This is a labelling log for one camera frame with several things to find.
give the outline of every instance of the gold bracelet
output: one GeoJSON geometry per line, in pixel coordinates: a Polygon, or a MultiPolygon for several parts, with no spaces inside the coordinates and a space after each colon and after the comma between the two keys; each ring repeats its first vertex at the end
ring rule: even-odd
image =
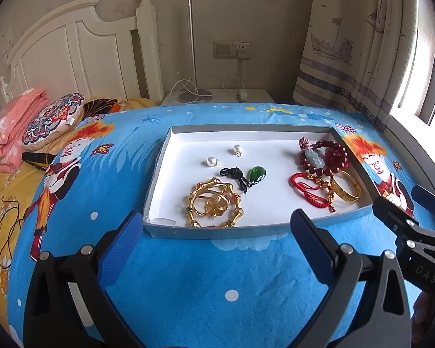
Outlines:
{"type": "Polygon", "coordinates": [[[346,192],[343,188],[341,188],[338,183],[335,181],[334,176],[330,176],[330,186],[332,187],[332,190],[340,196],[343,200],[345,200],[348,203],[356,203],[362,195],[361,186],[356,181],[355,178],[353,178],[350,174],[348,174],[346,171],[340,170],[338,174],[343,174],[345,177],[347,177],[351,182],[353,182],[354,188],[356,189],[356,192],[358,193],[357,196],[350,195],[348,192],[346,192]]]}
{"type": "Polygon", "coordinates": [[[222,216],[228,209],[229,204],[234,204],[235,209],[231,218],[221,225],[209,225],[207,228],[227,228],[235,226],[237,218],[243,215],[244,211],[240,207],[240,195],[234,192],[231,183],[223,183],[218,178],[214,177],[207,183],[198,183],[195,190],[188,195],[188,205],[186,207],[186,215],[190,219],[190,226],[194,228],[202,228],[204,226],[195,219],[193,214],[198,216],[217,217],[222,216]],[[215,191],[212,188],[221,188],[220,191],[215,191]],[[203,196],[203,194],[211,194],[212,196],[203,196]],[[204,212],[196,209],[195,201],[197,198],[205,200],[204,212]]]}

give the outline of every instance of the jewelry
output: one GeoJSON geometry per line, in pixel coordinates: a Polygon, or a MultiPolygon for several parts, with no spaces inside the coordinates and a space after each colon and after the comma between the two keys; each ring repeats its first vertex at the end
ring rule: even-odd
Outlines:
{"type": "Polygon", "coordinates": [[[206,160],[206,164],[209,167],[220,167],[220,166],[222,166],[221,161],[219,159],[217,159],[217,158],[214,158],[214,157],[208,157],[207,160],[206,160]]]}
{"type": "Polygon", "coordinates": [[[348,174],[346,171],[340,170],[338,174],[343,174],[345,177],[347,177],[354,185],[354,188],[356,189],[357,196],[350,195],[348,192],[346,192],[343,188],[341,188],[338,183],[335,181],[334,176],[330,176],[330,186],[332,187],[332,190],[340,196],[343,200],[345,200],[348,203],[356,203],[362,195],[362,190],[360,184],[356,181],[355,178],[353,178],[350,174],[348,174]]]}
{"type": "Polygon", "coordinates": [[[222,169],[219,174],[221,174],[223,177],[229,177],[231,179],[235,179],[238,182],[238,186],[241,191],[246,193],[248,190],[248,187],[253,186],[245,177],[243,172],[238,167],[232,167],[231,169],[228,169],[225,167],[222,169]]]}
{"type": "Polygon", "coordinates": [[[241,145],[235,145],[234,146],[234,153],[237,157],[240,157],[242,155],[242,146],[241,145]]]}
{"type": "Polygon", "coordinates": [[[266,169],[261,166],[255,166],[247,174],[247,180],[250,186],[258,184],[266,177],[266,169]]]}
{"type": "Polygon", "coordinates": [[[318,177],[322,175],[330,176],[348,167],[347,150],[344,146],[332,140],[318,141],[316,144],[309,144],[309,139],[303,137],[299,141],[300,164],[305,170],[318,177]],[[314,150],[325,147],[325,162],[314,150]]]}
{"type": "Polygon", "coordinates": [[[335,208],[332,206],[334,192],[333,192],[333,189],[330,186],[329,182],[326,182],[321,177],[317,177],[316,175],[313,175],[313,174],[296,173],[290,177],[290,183],[292,184],[293,187],[298,188],[303,193],[306,200],[308,202],[310,202],[312,205],[314,205],[315,207],[317,207],[317,208],[329,208],[330,212],[335,212],[335,208]],[[314,182],[316,182],[317,186],[313,187],[313,186],[310,186],[310,185],[303,183],[303,182],[297,182],[296,178],[298,178],[298,177],[305,177],[309,180],[313,180],[314,182]],[[325,199],[321,196],[315,195],[315,194],[308,191],[308,190],[315,191],[315,190],[318,190],[320,188],[326,188],[329,191],[327,199],[325,199]]]}
{"type": "Polygon", "coordinates": [[[234,204],[235,209],[231,218],[222,223],[221,225],[209,225],[208,228],[227,228],[235,226],[237,218],[243,215],[244,211],[240,207],[240,195],[234,192],[231,183],[222,183],[218,178],[214,177],[207,183],[198,183],[195,190],[188,195],[188,205],[185,213],[190,219],[190,226],[194,228],[202,228],[203,226],[195,219],[194,214],[198,216],[217,217],[222,216],[228,209],[229,204],[234,204]],[[213,190],[212,188],[220,188],[220,191],[213,190]],[[196,209],[195,201],[197,198],[205,200],[204,211],[201,212],[196,209]]]}

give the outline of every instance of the earring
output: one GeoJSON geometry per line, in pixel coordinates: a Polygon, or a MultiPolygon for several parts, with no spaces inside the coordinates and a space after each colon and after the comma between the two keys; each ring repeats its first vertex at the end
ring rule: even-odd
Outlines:
{"type": "Polygon", "coordinates": [[[208,159],[206,160],[206,164],[209,167],[220,167],[222,165],[221,161],[214,157],[208,157],[208,159]]]}
{"type": "Polygon", "coordinates": [[[237,157],[240,157],[242,155],[242,146],[241,145],[235,145],[234,146],[234,153],[237,157]]]}

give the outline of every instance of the round patterned cushion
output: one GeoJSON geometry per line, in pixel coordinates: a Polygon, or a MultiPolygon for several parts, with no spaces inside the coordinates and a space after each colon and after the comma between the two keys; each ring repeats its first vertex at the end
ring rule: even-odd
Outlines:
{"type": "Polygon", "coordinates": [[[45,107],[23,132],[23,146],[28,152],[39,150],[65,134],[84,112],[84,96],[72,93],[45,107]]]}

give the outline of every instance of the human hand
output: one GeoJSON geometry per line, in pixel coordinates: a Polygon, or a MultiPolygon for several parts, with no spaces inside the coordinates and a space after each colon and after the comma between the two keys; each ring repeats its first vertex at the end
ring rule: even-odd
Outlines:
{"type": "Polygon", "coordinates": [[[401,199],[396,196],[394,193],[391,193],[390,195],[387,195],[385,197],[388,201],[396,205],[397,207],[401,207],[401,199]]]}
{"type": "Polygon", "coordinates": [[[414,302],[414,315],[411,318],[412,342],[419,343],[435,318],[435,301],[422,292],[414,302]]]}
{"type": "Polygon", "coordinates": [[[58,181],[58,178],[56,175],[51,174],[44,177],[43,186],[44,187],[51,187],[58,181]]]}

